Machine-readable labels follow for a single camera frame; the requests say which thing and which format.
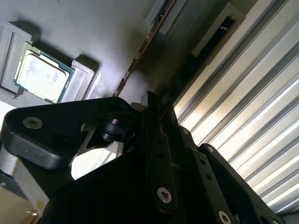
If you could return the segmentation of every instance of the bolt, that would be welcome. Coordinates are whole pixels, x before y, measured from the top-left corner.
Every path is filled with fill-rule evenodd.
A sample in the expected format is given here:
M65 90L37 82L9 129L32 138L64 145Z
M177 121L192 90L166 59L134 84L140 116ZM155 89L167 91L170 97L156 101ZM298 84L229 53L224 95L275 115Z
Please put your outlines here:
M208 148L208 150L210 151L210 153L213 153L213 152L214 152L214 150L213 150L212 147L208 146L207 148Z
M189 134L187 129L183 128L183 131L184 131L185 134Z
M218 215L223 224L231 224L230 218L225 212L219 211Z
M43 122L39 118L29 117L23 120L23 125L30 129L40 129Z
M171 194L166 188L158 188L157 196L165 204L169 204L171 202Z

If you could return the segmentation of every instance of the black metal bracket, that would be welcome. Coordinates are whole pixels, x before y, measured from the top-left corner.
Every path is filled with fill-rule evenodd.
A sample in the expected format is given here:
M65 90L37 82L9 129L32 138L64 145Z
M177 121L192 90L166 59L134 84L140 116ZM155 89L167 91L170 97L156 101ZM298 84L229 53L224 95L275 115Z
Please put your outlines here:
M283 223L215 148L195 145L173 107L162 119L160 108L149 93L142 112L120 98L103 98L8 113L0 140L49 197L42 223L111 222L112 214L115 223ZM35 120L24 123L27 118ZM72 181L77 154L113 141L124 143L121 156ZM49 181L58 178L53 190Z
M31 117L42 127L25 127L23 121ZM10 153L55 170L71 165L86 137L88 148L107 147L113 141L133 141L140 126L141 113L127 102L101 98L12 110L4 118L0 139Z

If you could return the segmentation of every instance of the processor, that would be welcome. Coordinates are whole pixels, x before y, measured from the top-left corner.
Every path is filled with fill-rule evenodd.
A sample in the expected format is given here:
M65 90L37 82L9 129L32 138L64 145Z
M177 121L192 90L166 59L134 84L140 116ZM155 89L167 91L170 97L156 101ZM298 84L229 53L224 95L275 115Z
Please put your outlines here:
M73 73L71 67L26 42L13 84L50 103L59 103Z

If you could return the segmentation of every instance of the black plastic bracket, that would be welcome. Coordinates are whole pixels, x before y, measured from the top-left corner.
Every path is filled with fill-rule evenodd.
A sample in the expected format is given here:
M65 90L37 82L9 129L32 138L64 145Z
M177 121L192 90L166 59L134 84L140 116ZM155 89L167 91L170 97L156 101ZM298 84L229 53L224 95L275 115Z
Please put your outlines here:
M142 112L142 152L145 154L146 187L148 198L162 213L170 215L178 206L177 192L172 171L168 140L161 133L159 105L157 96L148 92L148 108ZM166 189L171 201L163 202L158 198L158 189Z
M213 146L202 144L198 151L206 155L230 210L239 217L241 223L264 224L276 221L283 224Z
M23 120L35 117L39 129L29 129ZM129 142L141 126L141 113L121 98L101 98L56 105L19 108L9 112L3 122L0 139L11 154L45 169L71 165L83 138L84 124L92 124L92 145L105 147L112 141Z

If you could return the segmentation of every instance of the metal shutter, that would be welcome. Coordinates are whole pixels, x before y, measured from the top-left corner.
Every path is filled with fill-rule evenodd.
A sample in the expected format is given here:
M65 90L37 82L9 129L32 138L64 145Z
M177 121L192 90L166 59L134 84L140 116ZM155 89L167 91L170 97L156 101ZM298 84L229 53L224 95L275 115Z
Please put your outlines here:
M278 213L299 205L298 40L299 1L259 0L175 106Z

